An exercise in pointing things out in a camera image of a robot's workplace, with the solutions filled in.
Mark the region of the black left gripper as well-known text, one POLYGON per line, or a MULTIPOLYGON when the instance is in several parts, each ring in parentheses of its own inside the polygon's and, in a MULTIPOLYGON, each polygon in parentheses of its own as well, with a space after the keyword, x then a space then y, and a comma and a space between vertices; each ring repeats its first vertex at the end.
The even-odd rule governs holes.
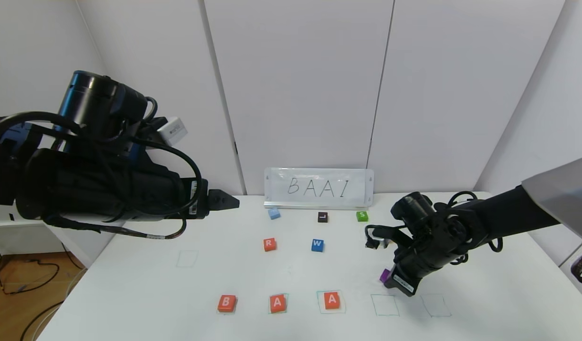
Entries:
POLYGON ((206 208, 206 190, 208 181, 202 179, 201 191, 197 190, 198 181, 195 177, 183 178, 174 172, 165 176, 149 175, 140 181, 139 206, 155 211, 171 211, 179 208, 192 198, 196 201, 181 212, 170 215, 150 216, 143 213, 136 215, 138 222, 156 222, 159 220, 202 219, 207 211, 226 211, 240 207, 238 198, 220 190, 211 188, 208 191, 208 210, 206 208))

